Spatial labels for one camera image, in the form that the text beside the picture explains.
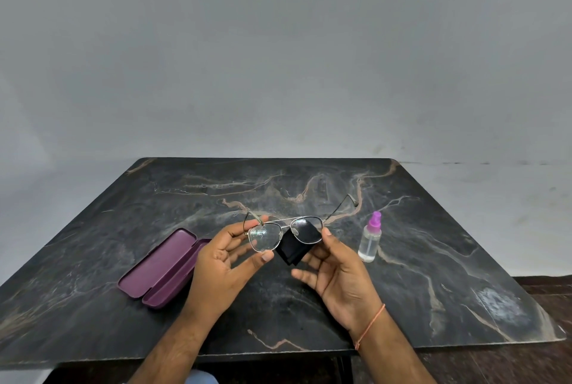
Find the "glasses lens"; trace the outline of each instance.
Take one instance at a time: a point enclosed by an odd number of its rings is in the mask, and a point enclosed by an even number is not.
[[[322,222],[319,217],[304,217],[292,221],[290,229],[298,241],[315,244],[321,239]]]
[[[276,223],[254,226],[248,232],[248,240],[256,251],[274,250],[282,238],[282,229]]]

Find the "purple spray nozzle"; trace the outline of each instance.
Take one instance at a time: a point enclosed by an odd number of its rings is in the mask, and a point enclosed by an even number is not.
[[[374,211],[367,223],[367,229],[372,233],[377,233],[382,229],[382,213]]]

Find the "left hand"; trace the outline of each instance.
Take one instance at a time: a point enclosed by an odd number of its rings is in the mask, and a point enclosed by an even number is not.
[[[240,256],[252,249],[248,242],[240,244],[246,238],[245,232],[256,225],[258,221],[250,220],[244,226],[242,222],[226,226],[203,247],[198,254],[189,297],[182,314],[193,316],[212,327],[247,281],[274,257],[270,250],[254,253],[242,264],[231,268]]]

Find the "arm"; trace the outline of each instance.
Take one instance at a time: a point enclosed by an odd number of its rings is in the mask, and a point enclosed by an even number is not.
[[[356,342],[382,307],[361,259],[324,228],[322,242],[302,260],[317,272],[295,269],[292,276],[316,290]],[[359,353],[377,384],[435,384],[387,310],[361,340]]]
[[[252,249],[249,243],[240,243],[245,239],[245,229],[256,224],[258,222],[252,220],[244,225],[226,226],[200,251],[181,314],[137,369],[130,384],[182,384],[185,381],[198,350],[220,315],[258,269],[274,257],[272,251],[256,253],[231,268],[240,256]]]

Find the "hand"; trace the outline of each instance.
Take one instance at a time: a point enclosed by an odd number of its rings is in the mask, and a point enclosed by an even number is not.
[[[262,217],[262,221],[267,220],[268,217]],[[181,314],[193,316],[211,328],[254,273],[274,257],[270,250],[255,253],[231,269],[240,256],[252,250],[250,243],[240,243],[246,238],[245,232],[257,224],[258,221],[250,220],[244,226],[243,223],[226,226],[203,247],[198,254],[189,297]]]
[[[322,241],[302,258],[318,273],[292,270],[292,276],[314,289],[332,316],[357,340],[382,307],[365,265],[355,251],[328,228]]]

